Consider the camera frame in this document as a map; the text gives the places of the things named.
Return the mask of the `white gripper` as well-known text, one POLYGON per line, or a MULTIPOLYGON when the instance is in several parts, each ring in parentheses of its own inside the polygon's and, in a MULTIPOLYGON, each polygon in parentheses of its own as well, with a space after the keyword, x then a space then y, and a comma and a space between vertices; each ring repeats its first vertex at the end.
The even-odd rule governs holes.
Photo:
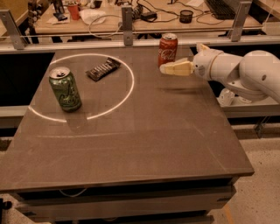
POLYGON ((191 61, 168 62, 159 67, 162 74, 175 76, 189 76, 192 72, 204 80, 217 80, 218 60, 217 58, 223 54, 223 51, 209 49, 207 45, 198 43, 196 45, 197 54, 191 61))

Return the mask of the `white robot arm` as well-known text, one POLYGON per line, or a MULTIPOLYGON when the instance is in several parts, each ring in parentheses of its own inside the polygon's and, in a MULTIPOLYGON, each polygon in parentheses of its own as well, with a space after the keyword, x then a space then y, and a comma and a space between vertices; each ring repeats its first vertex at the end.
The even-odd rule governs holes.
POLYGON ((280 61, 274 54, 256 50, 237 56, 222 50, 197 45, 198 53, 159 67, 162 74, 196 76, 217 81, 225 88, 250 101, 271 97, 280 103, 280 61))

